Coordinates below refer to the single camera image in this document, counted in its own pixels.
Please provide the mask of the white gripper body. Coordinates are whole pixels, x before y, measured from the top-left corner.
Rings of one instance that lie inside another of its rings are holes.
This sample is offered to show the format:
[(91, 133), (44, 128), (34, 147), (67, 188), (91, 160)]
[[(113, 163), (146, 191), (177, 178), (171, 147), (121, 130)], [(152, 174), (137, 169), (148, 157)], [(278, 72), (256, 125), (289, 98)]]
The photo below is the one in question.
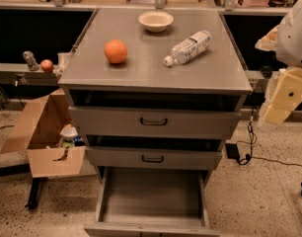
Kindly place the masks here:
[(288, 66), (302, 67), (302, 0), (281, 20), (276, 34), (276, 59)]

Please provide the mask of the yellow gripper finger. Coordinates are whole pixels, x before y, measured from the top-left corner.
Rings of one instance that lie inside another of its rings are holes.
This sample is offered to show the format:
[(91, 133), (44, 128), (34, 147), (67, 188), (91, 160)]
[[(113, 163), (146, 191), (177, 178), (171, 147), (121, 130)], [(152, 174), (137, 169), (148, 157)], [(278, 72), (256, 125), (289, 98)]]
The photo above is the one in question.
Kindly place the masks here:
[(276, 51), (276, 34), (278, 27), (271, 29), (265, 36), (259, 39), (255, 48), (262, 51)]
[(282, 124), (301, 103), (302, 68), (280, 69), (267, 82), (260, 120), (272, 125)]

